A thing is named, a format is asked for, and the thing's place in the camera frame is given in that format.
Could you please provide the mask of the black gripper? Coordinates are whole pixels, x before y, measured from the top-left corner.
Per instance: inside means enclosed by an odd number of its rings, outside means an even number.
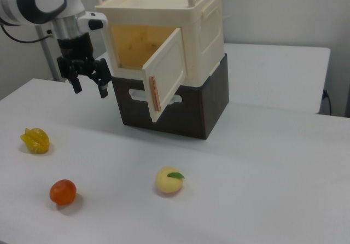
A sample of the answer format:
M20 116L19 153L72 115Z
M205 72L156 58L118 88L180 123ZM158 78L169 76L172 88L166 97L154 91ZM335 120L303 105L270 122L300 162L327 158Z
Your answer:
M97 84L100 97L107 97L107 87L112 79L112 75L106 59L94 59L94 49L89 33L84 33L72 39L58 39L57 42L62 53L62 55L57 58L61 77L68 80L74 92L78 94L82 91L82 88L78 79L78 71L73 60L89 61L91 62L89 78Z

